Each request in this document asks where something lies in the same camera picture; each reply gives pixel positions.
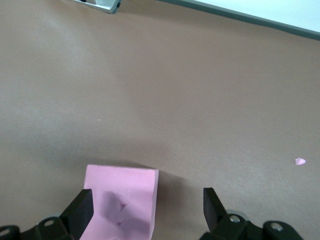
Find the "pink sponge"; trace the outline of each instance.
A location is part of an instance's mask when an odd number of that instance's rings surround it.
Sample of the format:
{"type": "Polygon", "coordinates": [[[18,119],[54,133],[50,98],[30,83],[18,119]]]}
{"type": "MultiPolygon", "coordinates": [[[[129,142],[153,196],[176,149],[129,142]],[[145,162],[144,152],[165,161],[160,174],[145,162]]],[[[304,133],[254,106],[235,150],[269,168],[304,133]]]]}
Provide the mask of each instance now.
{"type": "Polygon", "coordinates": [[[93,217],[81,240],[150,240],[155,228],[159,170],[88,165],[93,217]]]}

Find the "white speck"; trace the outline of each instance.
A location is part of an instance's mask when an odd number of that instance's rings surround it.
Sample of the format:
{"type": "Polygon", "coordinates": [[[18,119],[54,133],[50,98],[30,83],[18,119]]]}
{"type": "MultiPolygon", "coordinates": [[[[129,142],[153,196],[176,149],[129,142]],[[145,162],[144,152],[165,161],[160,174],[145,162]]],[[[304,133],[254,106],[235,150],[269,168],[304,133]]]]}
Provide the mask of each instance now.
{"type": "Polygon", "coordinates": [[[295,159],[295,164],[296,164],[296,165],[303,165],[303,164],[305,164],[306,162],[307,162],[306,160],[304,160],[303,158],[300,158],[300,157],[298,157],[298,158],[295,159]]]}

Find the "teal edge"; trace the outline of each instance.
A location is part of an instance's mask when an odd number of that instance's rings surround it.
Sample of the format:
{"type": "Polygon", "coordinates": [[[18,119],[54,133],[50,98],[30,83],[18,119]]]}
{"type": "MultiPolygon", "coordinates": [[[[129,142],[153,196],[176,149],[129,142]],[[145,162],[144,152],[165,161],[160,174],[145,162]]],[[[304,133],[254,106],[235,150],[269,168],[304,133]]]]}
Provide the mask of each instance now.
{"type": "Polygon", "coordinates": [[[219,16],[239,20],[242,22],[250,23],[250,24],[256,24],[260,26],[273,28],[273,29],[278,29],[290,34],[320,41],[320,32],[304,29],[301,27],[291,26],[291,25],[280,23],[277,21],[271,21],[261,17],[256,17],[249,14],[228,10],[226,8],[213,6],[213,5],[204,6],[204,5],[199,5],[191,2],[186,2],[183,0],[161,0],[161,1],[180,5],[180,6],[191,8],[191,9],[196,9],[196,10],[211,13],[211,14],[216,14],[219,16]]]}

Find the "brown surface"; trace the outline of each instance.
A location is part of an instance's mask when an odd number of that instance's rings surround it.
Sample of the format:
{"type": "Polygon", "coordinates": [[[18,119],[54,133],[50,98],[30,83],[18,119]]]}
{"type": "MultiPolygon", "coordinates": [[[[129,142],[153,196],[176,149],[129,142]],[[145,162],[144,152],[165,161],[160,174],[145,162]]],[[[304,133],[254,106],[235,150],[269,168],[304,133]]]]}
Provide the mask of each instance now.
{"type": "Polygon", "coordinates": [[[154,0],[7,0],[0,23],[0,226],[104,164],[160,169],[153,240],[199,239],[203,187],[319,239],[320,41],[154,0]]]}

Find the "bolt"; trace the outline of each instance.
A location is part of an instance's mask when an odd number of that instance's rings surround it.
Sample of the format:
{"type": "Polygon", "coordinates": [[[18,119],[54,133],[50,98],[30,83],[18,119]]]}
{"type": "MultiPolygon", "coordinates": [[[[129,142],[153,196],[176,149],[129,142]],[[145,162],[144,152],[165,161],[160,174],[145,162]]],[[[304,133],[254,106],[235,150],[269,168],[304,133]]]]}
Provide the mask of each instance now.
{"type": "Polygon", "coordinates": [[[278,232],[281,232],[284,230],[284,228],[279,223],[276,223],[276,222],[271,223],[271,227],[278,232]]]}
{"type": "Polygon", "coordinates": [[[237,223],[240,223],[240,218],[236,215],[231,215],[230,221],[237,224],[237,223]]]}

